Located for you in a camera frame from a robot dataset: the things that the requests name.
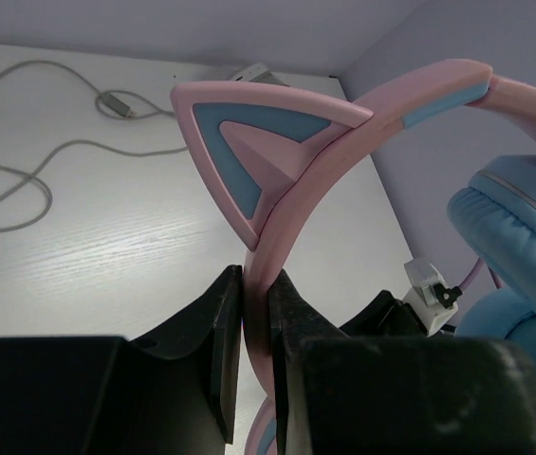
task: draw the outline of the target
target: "pink cat ear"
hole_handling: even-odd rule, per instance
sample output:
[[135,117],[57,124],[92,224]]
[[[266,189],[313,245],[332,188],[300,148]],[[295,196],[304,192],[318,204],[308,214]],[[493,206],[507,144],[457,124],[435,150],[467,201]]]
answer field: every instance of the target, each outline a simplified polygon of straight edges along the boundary
[[171,101],[205,185],[250,250],[316,155],[373,116],[347,101],[250,82],[183,83]]

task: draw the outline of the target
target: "gray wall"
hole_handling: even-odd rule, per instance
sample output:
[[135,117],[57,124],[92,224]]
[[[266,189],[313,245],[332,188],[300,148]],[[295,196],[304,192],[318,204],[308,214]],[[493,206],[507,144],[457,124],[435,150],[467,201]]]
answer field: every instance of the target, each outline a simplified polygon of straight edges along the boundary
[[[449,58],[485,62],[497,74],[536,85],[536,0],[429,0],[344,72],[343,88],[353,100]],[[450,197],[496,156],[535,153],[536,145],[503,120],[460,108],[395,137],[374,160],[414,256],[432,261],[454,284],[475,255],[447,220]],[[460,314],[492,289],[483,271]]]

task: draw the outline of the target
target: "cat ear headphones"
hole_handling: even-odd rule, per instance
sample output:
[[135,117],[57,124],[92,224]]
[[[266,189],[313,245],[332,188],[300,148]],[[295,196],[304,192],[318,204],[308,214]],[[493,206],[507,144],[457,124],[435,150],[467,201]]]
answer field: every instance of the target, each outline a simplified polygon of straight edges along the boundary
[[[245,339],[271,399],[267,292],[342,176],[390,137],[456,106],[496,112],[536,141],[536,88],[468,60],[419,68],[354,102],[246,82],[183,83],[171,100],[202,179],[249,249]],[[453,197],[448,214],[508,286],[479,301],[457,334],[512,339],[536,360],[536,155],[496,158]]]

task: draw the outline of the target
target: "white table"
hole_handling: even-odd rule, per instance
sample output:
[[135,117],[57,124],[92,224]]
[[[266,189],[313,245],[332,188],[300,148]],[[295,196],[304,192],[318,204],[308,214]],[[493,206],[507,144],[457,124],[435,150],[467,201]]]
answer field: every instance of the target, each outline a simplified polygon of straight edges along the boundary
[[[223,68],[0,45],[0,70],[27,59],[70,64],[101,89],[137,91],[170,107],[177,82],[216,79]],[[332,78],[280,75],[343,98]],[[93,95],[52,68],[0,83],[0,164],[31,170],[48,151],[84,137],[131,151],[182,145],[176,123],[101,118]],[[199,296],[245,249],[224,221],[187,154],[145,159],[90,147],[64,151],[42,172],[54,207],[37,225],[0,234],[0,336],[122,334],[136,337]],[[0,191],[14,181],[0,173]],[[0,206],[0,226],[41,209],[26,188]],[[402,296],[410,259],[372,161],[347,175],[311,216],[286,264],[302,296],[335,324],[383,288]],[[242,351],[235,445],[243,453],[264,394]]]

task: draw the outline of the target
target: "usb connector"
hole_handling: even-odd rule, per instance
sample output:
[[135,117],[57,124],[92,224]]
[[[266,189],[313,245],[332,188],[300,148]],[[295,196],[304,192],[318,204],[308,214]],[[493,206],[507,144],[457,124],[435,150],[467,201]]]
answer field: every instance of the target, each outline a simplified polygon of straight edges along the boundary
[[101,94],[101,103],[123,118],[134,118],[137,116],[137,113],[131,109],[131,106],[109,92]]

